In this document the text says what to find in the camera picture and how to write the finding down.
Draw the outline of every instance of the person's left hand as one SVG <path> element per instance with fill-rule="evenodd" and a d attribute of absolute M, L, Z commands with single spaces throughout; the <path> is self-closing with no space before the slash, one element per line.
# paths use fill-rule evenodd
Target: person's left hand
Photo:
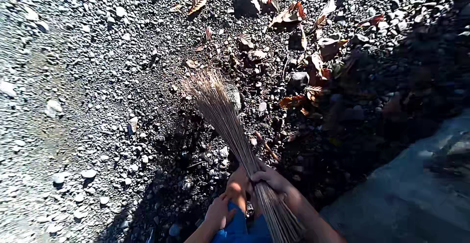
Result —
<path fill-rule="evenodd" d="M 228 212 L 228 197 L 223 193 L 218 198 L 214 199 L 214 202 L 209 206 L 207 210 L 204 222 L 207 222 L 209 226 L 214 230 L 220 230 L 226 227 L 235 216 L 236 209 L 232 209 Z"/>

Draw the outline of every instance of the blue shorts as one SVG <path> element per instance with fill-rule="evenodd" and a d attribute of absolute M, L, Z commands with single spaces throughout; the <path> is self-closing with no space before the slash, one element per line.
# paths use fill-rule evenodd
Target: blue shorts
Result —
<path fill-rule="evenodd" d="M 232 202 L 228 203 L 228 211 L 236 209 L 232 222 L 224 229 L 217 231 L 212 243 L 272 243 L 271 234 L 264 216 L 261 215 L 247 226 L 242 210 Z"/>

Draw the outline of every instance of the straw broom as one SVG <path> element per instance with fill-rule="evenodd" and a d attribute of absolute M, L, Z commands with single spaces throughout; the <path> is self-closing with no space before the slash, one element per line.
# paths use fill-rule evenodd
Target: straw broom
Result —
<path fill-rule="evenodd" d="M 196 106 L 226 141 L 238 162 L 246 169 L 248 178 L 259 171 L 257 157 L 251 151 L 244 135 L 243 125 L 230 102 L 220 74 L 197 73 L 183 82 L 185 91 Z M 265 216 L 269 232 L 275 243 L 291 243 L 301 239 L 303 227 L 285 202 L 266 182 L 254 187 L 256 198 Z"/>

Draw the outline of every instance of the gravel ground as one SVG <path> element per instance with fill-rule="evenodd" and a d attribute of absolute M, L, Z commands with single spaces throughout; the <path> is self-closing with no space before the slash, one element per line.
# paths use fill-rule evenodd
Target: gravel ground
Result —
<path fill-rule="evenodd" d="M 281 162 L 254 149 L 317 209 L 465 106 L 470 0 L 335 0 L 321 37 L 350 40 L 325 65 L 342 75 L 321 83 L 321 117 L 283 110 L 328 0 L 280 12 L 293 1 L 306 50 L 297 25 L 268 29 L 275 12 L 239 0 L 190 16 L 192 0 L 1 0 L 0 242 L 183 241 L 236 168 L 182 91 L 197 69 L 223 73 L 251 143 Z"/>

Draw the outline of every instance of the small stick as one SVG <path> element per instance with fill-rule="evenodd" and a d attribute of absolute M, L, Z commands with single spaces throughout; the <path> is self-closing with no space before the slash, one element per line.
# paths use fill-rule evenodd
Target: small stick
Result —
<path fill-rule="evenodd" d="M 202 164 L 202 163 L 204 163 L 204 162 L 206 162 L 206 161 L 200 161 L 200 162 L 194 163 L 194 164 L 192 164 L 191 166 L 188 166 L 187 169 L 189 169 L 189 168 L 191 168 L 191 167 L 194 167 L 194 166 L 196 166 L 196 165 Z"/>
<path fill-rule="evenodd" d="M 267 145 L 266 141 L 264 141 L 264 139 L 261 137 L 261 135 L 258 133 L 258 132 L 254 132 L 254 134 L 258 137 L 258 139 L 264 144 L 265 146 L 265 149 L 267 150 L 267 152 L 269 152 L 269 154 L 271 154 L 271 156 L 273 156 L 273 158 L 277 161 L 281 161 L 281 159 L 276 156 L 276 154 L 271 150 L 271 148 Z"/>

